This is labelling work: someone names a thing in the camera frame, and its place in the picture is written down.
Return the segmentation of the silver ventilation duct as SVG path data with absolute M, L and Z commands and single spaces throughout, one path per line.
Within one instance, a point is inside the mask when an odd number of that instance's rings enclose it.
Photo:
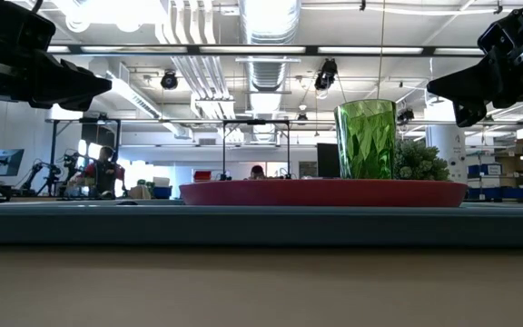
M 240 0 L 242 41 L 247 45 L 291 45 L 301 15 L 301 0 Z M 272 56 L 268 62 L 251 58 L 245 64 L 249 105 L 255 119 L 272 120 L 281 104 L 289 65 Z

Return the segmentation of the monitor with light screen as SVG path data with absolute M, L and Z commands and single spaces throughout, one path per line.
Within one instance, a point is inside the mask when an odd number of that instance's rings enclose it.
M 24 149 L 0 150 L 0 176 L 17 176 L 24 152 Z

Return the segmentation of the blue shelf bins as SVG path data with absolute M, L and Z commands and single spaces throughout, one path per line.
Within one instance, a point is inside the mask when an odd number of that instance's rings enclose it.
M 468 176 L 470 178 L 500 175 L 502 175 L 502 166 L 500 163 L 482 163 L 470 165 L 468 167 Z

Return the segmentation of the blue-grey plastic tray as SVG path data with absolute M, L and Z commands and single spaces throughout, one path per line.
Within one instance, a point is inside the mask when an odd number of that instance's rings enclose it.
M 423 208 L 1 203 L 0 243 L 523 248 L 523 205 Z

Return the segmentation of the small green potted plant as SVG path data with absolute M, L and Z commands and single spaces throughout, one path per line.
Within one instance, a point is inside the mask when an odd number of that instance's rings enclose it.
M 448 181 L 446 160 L 439 158 L 439 149 L 422 141 L 397 141 L 393 161 L 395 180 Z

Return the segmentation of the black overhead light bar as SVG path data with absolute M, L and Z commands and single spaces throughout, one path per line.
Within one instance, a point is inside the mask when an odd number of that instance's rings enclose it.
M 372 46 L 372 45 L 50 45 L 53 55 L 149 56 L 387 56 L 387 57 L 481 57 L 474 47 Z

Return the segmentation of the pink round plate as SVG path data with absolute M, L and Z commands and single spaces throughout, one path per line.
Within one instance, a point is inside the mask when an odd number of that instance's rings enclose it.
M 464 183 L 418 180 L 242 180 L 184 184 L 187 205 L 458 207 Z

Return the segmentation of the green faceted glass cup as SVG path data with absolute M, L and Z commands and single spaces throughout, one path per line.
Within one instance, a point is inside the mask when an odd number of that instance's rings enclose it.
M 335 126 L 342 179 L 393 178 L 396 104 L 370 99 L 339 105 Z

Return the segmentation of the black monitor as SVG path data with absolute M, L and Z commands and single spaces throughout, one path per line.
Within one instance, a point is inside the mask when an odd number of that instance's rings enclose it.
M 338 145 L 317 144 L 317 169 L 319 177 L 340 178 Z

